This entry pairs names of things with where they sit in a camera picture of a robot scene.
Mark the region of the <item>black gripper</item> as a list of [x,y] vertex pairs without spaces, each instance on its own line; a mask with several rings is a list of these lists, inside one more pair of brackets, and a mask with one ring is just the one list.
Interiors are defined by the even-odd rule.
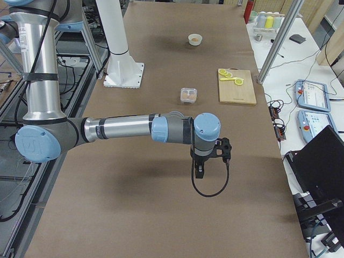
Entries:
[[204,177],[204,162],[207,161],[213,152],[213,149],[210,150],[199,150],[190,148],[190,156],[195,161],[195,178],[203,179]]

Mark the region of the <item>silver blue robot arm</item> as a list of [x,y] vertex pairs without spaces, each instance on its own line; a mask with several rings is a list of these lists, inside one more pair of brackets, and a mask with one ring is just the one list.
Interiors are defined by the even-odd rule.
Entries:
[[230,146],[220,138],[220,120],[211,113],[196,118],[178,111],[165,114],[93,119],[68,118],[61,110],[55,31],[84,29],[81,1],[8,1],[9,17],[17,24],[23,61],[23,95],[27,113],[15,135],[19,153],[44,163],[76,146],[111,138],[149,135],[154,141],[190,146],[192,175],[202,178],[204,163],[222,150],[225,163]]

